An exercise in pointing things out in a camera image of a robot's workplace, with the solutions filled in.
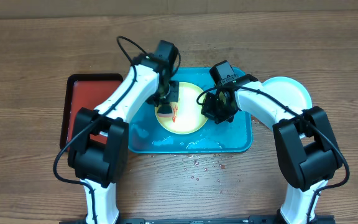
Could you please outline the white plate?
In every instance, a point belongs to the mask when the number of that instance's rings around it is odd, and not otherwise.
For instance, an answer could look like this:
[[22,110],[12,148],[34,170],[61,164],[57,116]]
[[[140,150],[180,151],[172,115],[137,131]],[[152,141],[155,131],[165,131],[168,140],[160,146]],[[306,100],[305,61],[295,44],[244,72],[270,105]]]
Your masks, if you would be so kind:
[[305,109],[308,110],[308,109],[312,108],[313,107],[312,99],[311,99],[311,96],[307,90],[305,90],[303,92],[303,98],[304,98],[304,102],[305,102]]

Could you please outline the green and red sponge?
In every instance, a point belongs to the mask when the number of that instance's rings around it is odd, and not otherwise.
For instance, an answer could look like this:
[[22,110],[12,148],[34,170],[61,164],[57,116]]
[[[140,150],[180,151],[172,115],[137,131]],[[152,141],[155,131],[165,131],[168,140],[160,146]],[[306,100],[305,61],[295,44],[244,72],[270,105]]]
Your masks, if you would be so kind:
[[163,104],[158,107],[156,112],[158,117],[169,118],[173,116],[173,109],[170,104]]

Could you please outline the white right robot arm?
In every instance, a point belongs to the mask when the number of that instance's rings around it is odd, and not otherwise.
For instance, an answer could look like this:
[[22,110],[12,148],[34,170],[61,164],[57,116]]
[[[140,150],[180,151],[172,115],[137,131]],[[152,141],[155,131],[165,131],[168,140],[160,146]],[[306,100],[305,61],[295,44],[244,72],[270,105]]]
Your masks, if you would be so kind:
[[334,223],[316,215],[320,193],[344,185],[349,165],[339,150],[326,112],[312,106],[310,94],[294,79],[260,82],[252,75],[213,75],[215,86],[196,99],[215,123],[238,111],[255,116],[273,132],[278,165],[288,182],[283,205],[274,215],[251,215],[244,223]]

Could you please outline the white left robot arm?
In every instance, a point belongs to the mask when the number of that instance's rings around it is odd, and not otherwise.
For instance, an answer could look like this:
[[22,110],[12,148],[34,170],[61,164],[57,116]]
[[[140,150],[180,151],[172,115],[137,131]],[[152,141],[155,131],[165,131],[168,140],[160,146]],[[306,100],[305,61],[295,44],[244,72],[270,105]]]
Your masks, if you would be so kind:
[[116,223],[116,183],[127,162],[129,124],[143,103],[172,102],[178,85],[171,81],[176,58],[140,54],[118,89],[95,109],[77,112],[73,135],[65,149],[74,184],[86,191],[88,213],[83,223]]

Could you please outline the light blue plate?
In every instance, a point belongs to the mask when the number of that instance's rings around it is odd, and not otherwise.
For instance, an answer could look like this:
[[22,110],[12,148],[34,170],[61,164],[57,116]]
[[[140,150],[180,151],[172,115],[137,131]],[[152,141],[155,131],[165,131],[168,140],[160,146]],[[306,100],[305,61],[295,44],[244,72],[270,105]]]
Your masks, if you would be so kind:
[[[263,82],[262,86],[264,93],[269,94],[296,114],[302,114],[303,110],[306,110],[303,92],[307,89],[300,82],[288,77],[274,77]],[[294,117],[266,96],[261,96],[261,102],[265,112],[261,122],[270,130],[280,120]]]

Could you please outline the yellow plate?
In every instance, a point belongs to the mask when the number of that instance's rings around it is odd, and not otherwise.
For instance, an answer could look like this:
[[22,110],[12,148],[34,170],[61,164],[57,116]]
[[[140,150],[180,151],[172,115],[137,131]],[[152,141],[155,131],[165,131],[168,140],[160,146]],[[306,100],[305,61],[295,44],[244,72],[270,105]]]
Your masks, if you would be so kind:
[[174,134],[191,134],[201,129],[207,122],[207,117],[201,114],[202,106],[197,104],[197,97],[203,90],[192,83],[178,83],[178,101],[171,102],[169,106],[172,113],[163,114],[155,109],[155,115],[160,125]]

